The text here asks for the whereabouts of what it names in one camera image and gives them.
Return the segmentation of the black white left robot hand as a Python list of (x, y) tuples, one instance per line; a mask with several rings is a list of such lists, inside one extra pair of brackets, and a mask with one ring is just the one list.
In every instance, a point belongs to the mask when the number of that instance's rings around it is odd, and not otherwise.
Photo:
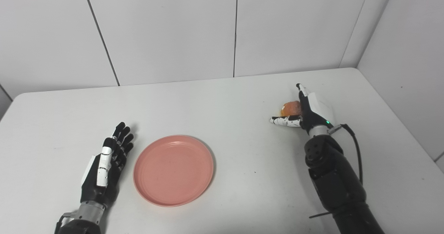
[(134, 135), (125, 122), (118, 124), (111, 137), (107, 137), (98, 155), (92, 156), (82, 177), (80, 202), (95, 201), (105, 207), (118, 196), (118, 184), (133, 149)]

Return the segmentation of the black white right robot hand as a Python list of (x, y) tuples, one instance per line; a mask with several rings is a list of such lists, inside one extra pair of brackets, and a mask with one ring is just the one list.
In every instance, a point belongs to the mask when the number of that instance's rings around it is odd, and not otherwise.
[(335, 116), (330, 103), (315, 92), (310, 92), (302, 84), (298, 88), (300, 113), (289, 116), (273, 116), (270, 122), (290, 128), (306, 130), (309, 136), (329, 135), (335, 126)]

